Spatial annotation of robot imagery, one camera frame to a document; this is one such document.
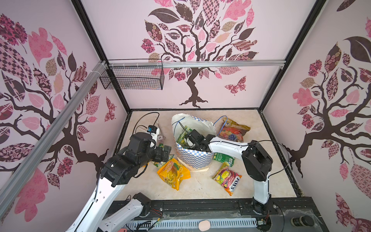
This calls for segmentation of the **blue checkered paper bag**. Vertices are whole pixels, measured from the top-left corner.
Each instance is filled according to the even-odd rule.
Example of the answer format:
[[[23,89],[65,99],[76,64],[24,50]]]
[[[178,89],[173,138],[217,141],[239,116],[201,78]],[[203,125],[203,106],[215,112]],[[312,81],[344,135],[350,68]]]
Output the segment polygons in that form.
[[[205,144],[208,135],[219,135],[215,123],[190,114],[172,117],[172,132],[177,159],[192,172],[203,172],[210,168],[214,153]]]

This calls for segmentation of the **green Fox's candy bag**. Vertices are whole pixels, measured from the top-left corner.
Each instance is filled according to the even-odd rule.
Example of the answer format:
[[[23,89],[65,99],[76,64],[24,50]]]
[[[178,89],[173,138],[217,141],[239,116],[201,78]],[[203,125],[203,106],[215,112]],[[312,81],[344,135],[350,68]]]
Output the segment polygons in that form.
[[[235,158],[223,153],[214,153],[213,160],[227,163],[230,167],[234,165]]]

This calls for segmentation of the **colourful spring tea candy bag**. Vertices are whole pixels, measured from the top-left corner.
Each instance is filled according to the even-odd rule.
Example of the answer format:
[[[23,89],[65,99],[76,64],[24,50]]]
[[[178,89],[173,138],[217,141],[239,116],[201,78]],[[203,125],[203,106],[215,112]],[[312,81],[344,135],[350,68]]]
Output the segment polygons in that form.
[[[182,132],[180,133],[180,135],[179,135],[178,139],[176,140],[176,142],[178,144],[180,144],[181,146],[183,146],[183,147],[189,146],[188,145],[188,141],[186,139],[186,135],[188,135],[192,131],[193,130],[191,128],[189,128],[188,126],[182,127]]]

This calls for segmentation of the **yellow mango snack bag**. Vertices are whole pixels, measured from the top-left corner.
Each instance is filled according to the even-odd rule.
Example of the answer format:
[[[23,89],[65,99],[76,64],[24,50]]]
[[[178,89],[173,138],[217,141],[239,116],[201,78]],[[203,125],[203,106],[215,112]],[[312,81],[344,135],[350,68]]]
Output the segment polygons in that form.
[[[177,159],[171,159],[164,164],[158,171],[158,176],[171,188],[180,189],[183,180],[191,179],[190,171]]]

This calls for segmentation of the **small green Fox's packet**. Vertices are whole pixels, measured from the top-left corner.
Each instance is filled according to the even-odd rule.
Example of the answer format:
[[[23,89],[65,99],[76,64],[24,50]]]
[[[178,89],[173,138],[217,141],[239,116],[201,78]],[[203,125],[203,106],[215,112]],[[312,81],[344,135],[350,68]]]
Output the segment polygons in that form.
[[[170,161],[174,157],[174,154],[170,154],[168,159],[166,161],[161,161],[161,162],[153,162],[153,164],[160,169],[162,166],[164,166],[168,161]]]

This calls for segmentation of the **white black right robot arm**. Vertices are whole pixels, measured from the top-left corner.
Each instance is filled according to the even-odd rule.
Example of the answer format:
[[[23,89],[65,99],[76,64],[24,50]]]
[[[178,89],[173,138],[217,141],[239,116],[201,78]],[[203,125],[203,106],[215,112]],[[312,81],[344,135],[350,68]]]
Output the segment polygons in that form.
[[[204,137],[196,130],[187,134],[185,141],[193,150],[223,153],[242,160],[247,174],[253,179],[252,210],[259,215],[269,213],[269,205],[271,205],[269,177],[273,160],[258,141],[238,143],[211,134]]]

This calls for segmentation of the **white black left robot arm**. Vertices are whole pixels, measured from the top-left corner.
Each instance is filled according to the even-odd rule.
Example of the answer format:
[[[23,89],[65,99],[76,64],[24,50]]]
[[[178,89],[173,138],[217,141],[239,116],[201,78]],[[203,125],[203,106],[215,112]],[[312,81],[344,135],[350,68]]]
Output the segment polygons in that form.
[[[105,217],[112,203],[129,181],[139,177],[138,171],[150,162],[169,158],[168,149],[157,146],[160,130],[138,132],[129,139],[127,147],[112,156],[100,172],[98,183],[69,232],[118,232],[138,216],[147,216],[151,200],[137,193],[121,209]]]

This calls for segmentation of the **red gold fruit candy bag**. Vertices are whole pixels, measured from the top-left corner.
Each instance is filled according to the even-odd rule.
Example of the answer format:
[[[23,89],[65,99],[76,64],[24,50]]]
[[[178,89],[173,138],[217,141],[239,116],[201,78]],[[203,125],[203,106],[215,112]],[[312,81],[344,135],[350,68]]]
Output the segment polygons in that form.
[[[242,125],[236,121],[225,118],[223,119],[218,137],[228,141],[243,143],[243,137],[250,130],[251,128],[249,126]]]

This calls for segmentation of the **pink Fox's candy bag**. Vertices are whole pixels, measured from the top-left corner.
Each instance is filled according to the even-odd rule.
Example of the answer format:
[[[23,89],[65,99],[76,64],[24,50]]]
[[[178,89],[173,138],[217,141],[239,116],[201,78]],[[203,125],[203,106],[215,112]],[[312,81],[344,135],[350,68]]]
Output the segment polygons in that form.
[[[213,176],[213,180],[221,185],[230,196],[234,194],[241,178],[242,175],[231,170],[229,164],[226,162],[222,163],[221,167]]]

